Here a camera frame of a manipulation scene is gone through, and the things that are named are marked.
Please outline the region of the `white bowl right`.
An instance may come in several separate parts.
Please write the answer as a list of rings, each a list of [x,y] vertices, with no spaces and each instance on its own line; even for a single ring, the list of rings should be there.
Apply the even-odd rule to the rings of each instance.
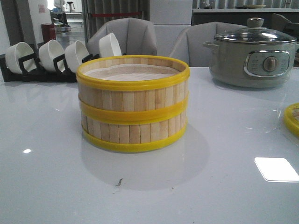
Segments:
[[[114,33],[109,33],[99,40],[100,57],[121,56],[121,48]]]

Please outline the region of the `white liner paper upper tier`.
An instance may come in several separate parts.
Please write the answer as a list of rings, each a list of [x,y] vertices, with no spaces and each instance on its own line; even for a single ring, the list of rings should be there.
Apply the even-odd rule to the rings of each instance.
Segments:
[[[110,81],[145,81],[171,77],[179,72],[177,69],[166,66],[122,64],[108,68],[93,69],[84,72],[84,74],[96,79]]]

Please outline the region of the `grey chair left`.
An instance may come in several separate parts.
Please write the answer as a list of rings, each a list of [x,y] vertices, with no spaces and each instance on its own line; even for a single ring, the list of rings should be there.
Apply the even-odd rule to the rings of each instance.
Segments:
[[[109,33],[116,36],[122,54],[157,55],[154,24],[137,18],[123,18],[105,23],[87,42],[89,53],[98,54],[99,40]]]

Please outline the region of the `person in background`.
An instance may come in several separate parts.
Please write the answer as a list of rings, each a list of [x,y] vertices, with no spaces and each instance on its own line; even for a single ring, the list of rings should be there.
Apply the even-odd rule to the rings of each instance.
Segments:
[[[58,18],[58,21],[67,24],[66,14],[64,10],[65,0],[54,0],[54,7],[53,12],[56,13],[56,18]]]

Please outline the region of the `white cabinet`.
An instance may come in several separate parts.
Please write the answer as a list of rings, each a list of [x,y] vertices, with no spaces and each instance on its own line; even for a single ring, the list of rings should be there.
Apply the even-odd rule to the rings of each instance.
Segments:
[[[157,37],[157,55],[168,56],[179,33],[191,26],[191,0],[151,0],[149,20]]]

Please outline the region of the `black bowl rack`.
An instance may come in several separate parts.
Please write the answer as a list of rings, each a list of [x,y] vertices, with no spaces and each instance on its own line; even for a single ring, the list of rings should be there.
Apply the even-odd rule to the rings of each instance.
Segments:
[[[33,59],[36,69],[27,71],[24,67],[25,62]],[[19,58],[19,65],[21,67],[21,74],[13,73],[6,65],[5,55],[0,56],[0,67],[4,82],[19,81],[19,82],[68,82],[75,83],[76,75],[70,70],[67,65],[65,55],[62,54],[53,59],[54,72],[47,71],[40,64],[40,59],[35,53]]]

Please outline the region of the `glass pot lid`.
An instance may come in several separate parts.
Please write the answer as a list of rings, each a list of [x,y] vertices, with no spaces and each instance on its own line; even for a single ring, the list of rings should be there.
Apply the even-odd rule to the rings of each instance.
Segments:
[[[215,36],[218,41],[250,43],[250,44],[293,44],[297,38],[284,32],[266,28],[263,26],[264,19],[252,17],[247,19],[247,26],[227,30]]]

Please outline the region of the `bamboo steamer tier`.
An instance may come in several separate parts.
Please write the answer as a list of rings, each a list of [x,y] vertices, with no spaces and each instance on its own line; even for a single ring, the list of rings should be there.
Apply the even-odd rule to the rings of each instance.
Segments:
[[[82,131],[93,145],[122,153],[140,153],[166,147],[179,140],[186,131],[187,115],[141,125],[103,123],[81,115]]]
[[[110,81],[84,72],[122,64],[166,66],[180,71],[171,77],[145,81]],[[164,56],[113,56],[90,60],[79,66],[79,105],[82,113],[111,124],[146,124],[174,118],[188,102],[189,66]]]

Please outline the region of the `white bowl far left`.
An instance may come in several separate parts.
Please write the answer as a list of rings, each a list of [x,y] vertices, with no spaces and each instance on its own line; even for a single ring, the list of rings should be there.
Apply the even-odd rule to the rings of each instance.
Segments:
[[[6,65],[12,73],[22,74],[19,58],[33,54],[33,49],[25,42],[19,42],[7,49],[5,54]]]

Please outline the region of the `red bin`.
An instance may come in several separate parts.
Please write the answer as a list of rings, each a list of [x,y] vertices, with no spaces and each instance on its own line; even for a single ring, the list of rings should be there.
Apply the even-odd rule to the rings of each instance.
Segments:
[[[50,40],[56,40],[55,27],[52,23],[45,23],[41,25],[44,43]]]

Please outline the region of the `white bowl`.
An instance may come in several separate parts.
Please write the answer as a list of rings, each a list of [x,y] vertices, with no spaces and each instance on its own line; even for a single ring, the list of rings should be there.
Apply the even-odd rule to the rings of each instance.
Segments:
[[[39,49],[39,58],[41,65],[48,72],[56,72],[54,66],[54,58],[64,55],[64,49],[61,44],[56,40],[50,40],[42,45]]]
[[[86,46],[79,40],[75,41],[65,49],[65,59],[71,72],[76,73],[82,64],[83,58],[89,55]]]
[[[22,74],[19,58],[33,54],[33,49],[25,42],[19,42],[7,49],[5,54],[6,65],[12,73]]]
[[[100,57],[121,56],[121,48],[114,33],[109,33],[99,40]]]

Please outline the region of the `grey chair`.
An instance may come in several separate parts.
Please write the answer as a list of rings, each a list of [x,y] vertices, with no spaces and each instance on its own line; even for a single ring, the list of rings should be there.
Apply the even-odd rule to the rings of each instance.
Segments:
[[[180,32],[169,57],[184,61],[190,67],[208,67],[212,51],[203,46],[203,43],[212,42],[218,33],[241,27],[242,25],[223,22],[190,26]]]
[[[87,42],[89,53],[98,54],[99,40],[109,33],[116,36],[122,54],[157,55],[154,24],[137,18],[123,18],[105,23]]]

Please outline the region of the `grey electric cooking pot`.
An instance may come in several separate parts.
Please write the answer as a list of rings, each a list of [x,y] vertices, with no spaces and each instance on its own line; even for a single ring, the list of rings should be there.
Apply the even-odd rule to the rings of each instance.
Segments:
[[[295,53],[293,44],[248,44],[237,42],[204,42],[212,51],[209,70],[213,78],[226,84],[270,88],[290,79]]]

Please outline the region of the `grey chair right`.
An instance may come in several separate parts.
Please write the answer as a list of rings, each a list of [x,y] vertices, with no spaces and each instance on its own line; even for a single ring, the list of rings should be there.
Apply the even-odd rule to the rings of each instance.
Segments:
[[[223,22],[190,26],[180,32],[169,57],[184,61],[190,67],[208,67],[212,51],[203,46],[203,43],[212,42],[218,33],[241,27],[242,25]]]

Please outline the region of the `woven bamboo steamer lid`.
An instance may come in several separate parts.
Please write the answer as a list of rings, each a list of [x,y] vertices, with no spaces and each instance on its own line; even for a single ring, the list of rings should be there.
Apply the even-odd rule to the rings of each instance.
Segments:
[[[299,104],[289,105],[284,110],[284,124],[296,137],[299,136]]]

